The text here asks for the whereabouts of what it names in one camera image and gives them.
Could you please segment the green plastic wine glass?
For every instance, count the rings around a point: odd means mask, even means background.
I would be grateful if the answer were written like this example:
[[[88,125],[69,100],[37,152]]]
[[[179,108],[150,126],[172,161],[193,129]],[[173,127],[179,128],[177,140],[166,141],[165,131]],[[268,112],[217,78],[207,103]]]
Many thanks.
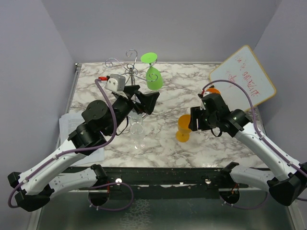
[[[157,91],[163,86],[163,79],[158,69],[154,67],[157,61],[157,54],[154,52],[148,52],[141,56],[141,62],[149,64],[149,68],[146,72],[146,83],[150,90]]]

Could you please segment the yellow-orange plastic wine glass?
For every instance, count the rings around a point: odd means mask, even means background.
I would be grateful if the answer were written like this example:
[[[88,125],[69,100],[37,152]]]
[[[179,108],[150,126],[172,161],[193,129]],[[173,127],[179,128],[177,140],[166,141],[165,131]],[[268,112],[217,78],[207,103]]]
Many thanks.
[[[179,142],[187,142],[189,140],[189,135],[192,132],[191,129],[189,129],[189,123],[190,123],[190,115],[182,115],[177,122],[177,128],[178,131],[176,132],[176,139]]]

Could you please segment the tall clear wine glass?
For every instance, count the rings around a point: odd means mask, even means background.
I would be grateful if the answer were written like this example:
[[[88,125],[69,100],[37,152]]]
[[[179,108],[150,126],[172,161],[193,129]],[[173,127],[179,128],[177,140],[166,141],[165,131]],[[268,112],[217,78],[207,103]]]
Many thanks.
[[[137,150],[143,149],[145,146],[144,144],[145,135],[142,124],[140,123],[132,124],[130,128],[130,135],[133,140],[133,145],[135,149]]]

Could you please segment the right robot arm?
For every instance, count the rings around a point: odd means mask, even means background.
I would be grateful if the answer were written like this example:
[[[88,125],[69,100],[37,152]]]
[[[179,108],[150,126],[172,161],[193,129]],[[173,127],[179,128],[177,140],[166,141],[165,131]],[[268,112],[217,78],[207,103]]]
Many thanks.
[[[279,204],[291,205],[307,187],[307,165],[284,152],[252,121],[244,111],[230,111],[222,96],[203,96],[201,105],[190,109],[189,129],[227,133],[247,146],[269,168],[269,171],[247,168],[232,162],[223,168],[221,184],[247,184],[268,192]]]

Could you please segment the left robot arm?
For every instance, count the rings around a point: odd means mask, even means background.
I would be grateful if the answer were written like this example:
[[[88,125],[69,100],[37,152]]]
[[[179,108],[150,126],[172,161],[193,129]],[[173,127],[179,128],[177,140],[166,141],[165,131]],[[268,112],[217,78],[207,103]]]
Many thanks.
[[[160,93],[142,93],[138,85],[125,86],[121,91],[113,92],[116,101],[111,103],[105,89],[98,81],[95,83],[104,100],[88,104],[82,112],[84,121],[53,153],[25,172],[8,175],[13,188],[8,198],[10,208],[32,212],[45,206],[60,193],[111,186],[106,172],[97,164],[76,173],[63,175],[63,171],[110,144],[117,134],[118,126],[130,111],[150,115]]]

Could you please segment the orange plastic wine glass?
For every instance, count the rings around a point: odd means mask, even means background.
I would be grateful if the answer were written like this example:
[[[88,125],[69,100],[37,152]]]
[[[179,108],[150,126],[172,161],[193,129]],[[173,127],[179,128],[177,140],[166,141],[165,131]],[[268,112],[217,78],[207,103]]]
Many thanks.
[[[216,88],[208,88],[206,89],[207,93],[217,93],[217,94],[221,94],[219,90],[217,90]]]

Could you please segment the chrome wine glass rack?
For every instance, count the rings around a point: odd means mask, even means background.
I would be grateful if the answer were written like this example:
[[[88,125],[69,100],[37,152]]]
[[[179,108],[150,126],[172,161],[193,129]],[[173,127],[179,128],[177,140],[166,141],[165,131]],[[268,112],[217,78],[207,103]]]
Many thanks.
[[[115,59],[115,58],[113,58],[113,57],[111,57],[111,58],[109,58],[109,59],[107,59],[107,60],[105,61],[105,66],[108,67],[108,68],[112,68],[112,67],[113,67],[113,61],[117,62],[121,67],[123,67],[124,72],[121,73],[121,74],[118,74],[118,75],[122,75],[122,76],[124,76],[124,77],[126,78],[125,86],[128,86],[128,85],[137,85],[136,82],[135,82],[135,79],[136,79],[136,78],[138,78],[138,79],[143,80],[143,81],[146,82],[145,77],[142,78],[142,77],[139,76],[139,73],[141,73],[141,70],[138,70],[138,69],[136,68],[136,61],[137,61],[137,57],[138,57],[138,52],[137,52],[136,50],[134,50],[134,49],[130,49],[130,50],[128,50],[128,51],[126,52],[126,56],[127,56],[127,57],[131,57],[132,55],[135,55],[134,62],[133,62],[133,63],[128,63],[128,64],[126,64],[125,66],[124,66],[121,62],[119,62],[117,59]],[[138,98],[137,98],[137,96],[136,96],[136,93],[132,96],[132,99],[135,100],[135,101],[137,101],[137,102],[139,102],[139,100],[138,100]],[[124,119],[124,118],[126,118],[126,117],[128,117],[128,116],[129,116],[129,115],[116,115],[116,117],[117,117],[118,119],[119,119],[119,118]]]

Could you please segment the short clear glass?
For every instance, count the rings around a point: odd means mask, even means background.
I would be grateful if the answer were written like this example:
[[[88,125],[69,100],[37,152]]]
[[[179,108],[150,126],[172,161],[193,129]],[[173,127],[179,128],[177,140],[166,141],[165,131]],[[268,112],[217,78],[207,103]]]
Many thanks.
[[[129,115],[129,123],[130,125],[141,125],[143,126],[143,117],[141,115],[132,113]]]

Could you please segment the printed paper sheets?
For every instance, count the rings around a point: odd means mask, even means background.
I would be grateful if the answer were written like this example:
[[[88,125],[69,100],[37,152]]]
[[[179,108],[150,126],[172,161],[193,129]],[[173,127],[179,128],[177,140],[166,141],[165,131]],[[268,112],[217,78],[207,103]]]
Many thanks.
[[[82,145],[81,148],[85,148],[85,145],[80,141],[81,133],[87,131],[83,123],[84,119],[81,112],[62,115],[59,119],[60,144],[63,144],[66,139],[72,138],[73,141],[76,140],[77,144]],[[104,159],[104,148],[100,148],[92,152],[89,156],[75,162],[72,166],[94,164],[103,161]]]

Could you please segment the whiteboard with yellow frame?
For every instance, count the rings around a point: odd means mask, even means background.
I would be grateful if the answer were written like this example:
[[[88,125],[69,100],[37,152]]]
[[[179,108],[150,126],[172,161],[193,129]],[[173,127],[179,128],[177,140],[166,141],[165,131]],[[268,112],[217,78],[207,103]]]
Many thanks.
[[[252,105],[257,106],[272,98],[276,88],[261,66],[252,49],[245,45],[227,58],[209,74],[210,81],[228,80],[241,86],[249,95]],[[245,94],[227,82],[213,84],[220,91],[229,109],[247,111],[250,105]]]

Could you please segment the black front mounting rail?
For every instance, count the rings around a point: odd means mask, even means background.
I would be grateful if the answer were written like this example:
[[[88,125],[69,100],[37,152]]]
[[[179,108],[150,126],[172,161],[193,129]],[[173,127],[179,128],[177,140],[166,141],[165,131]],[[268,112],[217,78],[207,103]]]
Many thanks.
[[[236,184],[222,175],[223,168],[133,168],[133,167],[69,167],[53,179],[62,192],[89,192],[94,205],[109,200],[134,199],[218,199],[226,196],[234,203],[239,189],[252,187]]]

